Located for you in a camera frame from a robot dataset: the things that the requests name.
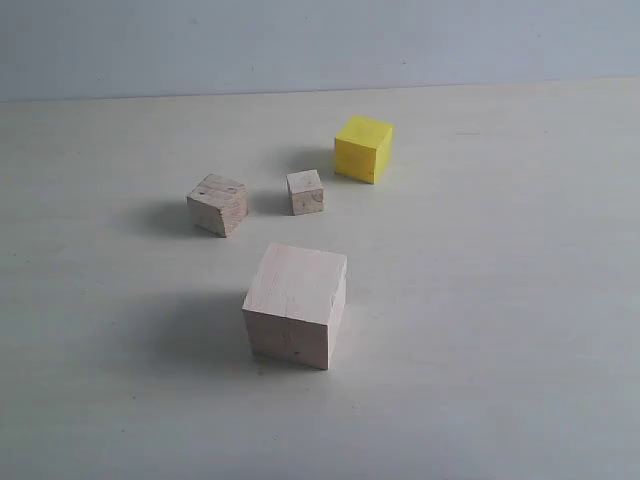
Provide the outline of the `yellow cube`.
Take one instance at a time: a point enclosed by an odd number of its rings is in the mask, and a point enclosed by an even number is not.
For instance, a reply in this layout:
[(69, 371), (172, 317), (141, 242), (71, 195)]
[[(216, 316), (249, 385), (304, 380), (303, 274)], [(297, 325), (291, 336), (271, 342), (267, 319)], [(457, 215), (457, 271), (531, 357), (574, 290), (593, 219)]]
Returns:
[(393, 135), (390, 123), (352, 116), (334, 139), (335, 172), (375, 184), (389, 164)]

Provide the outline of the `medium wooden cube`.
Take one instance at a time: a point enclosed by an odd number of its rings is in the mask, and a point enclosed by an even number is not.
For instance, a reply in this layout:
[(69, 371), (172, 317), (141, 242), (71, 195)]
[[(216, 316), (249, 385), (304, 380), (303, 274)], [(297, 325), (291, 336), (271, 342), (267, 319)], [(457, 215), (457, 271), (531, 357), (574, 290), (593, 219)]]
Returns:
[(244, 184), (209, 174), (186, 196), (195, 226), (219, 237), (228, 237), (248, 214)]

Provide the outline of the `large light wooden cube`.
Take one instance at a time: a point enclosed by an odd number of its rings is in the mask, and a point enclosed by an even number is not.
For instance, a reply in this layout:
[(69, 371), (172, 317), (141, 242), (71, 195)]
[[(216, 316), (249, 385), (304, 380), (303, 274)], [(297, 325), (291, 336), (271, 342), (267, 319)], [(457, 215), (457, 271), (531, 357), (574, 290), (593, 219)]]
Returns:
[(346, 275), (343, 254), (269, 244), (242, 306), (252, 353), (329, 369)]

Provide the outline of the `small wooden cube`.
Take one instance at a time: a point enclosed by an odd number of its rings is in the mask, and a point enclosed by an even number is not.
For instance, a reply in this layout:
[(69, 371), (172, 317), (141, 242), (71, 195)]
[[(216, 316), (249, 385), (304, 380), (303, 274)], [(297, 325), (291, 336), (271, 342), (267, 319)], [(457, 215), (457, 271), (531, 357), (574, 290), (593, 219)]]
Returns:
[(286, 181), (294, 215), (324, 210), (324, 189), (316, 169), (289, 173)]

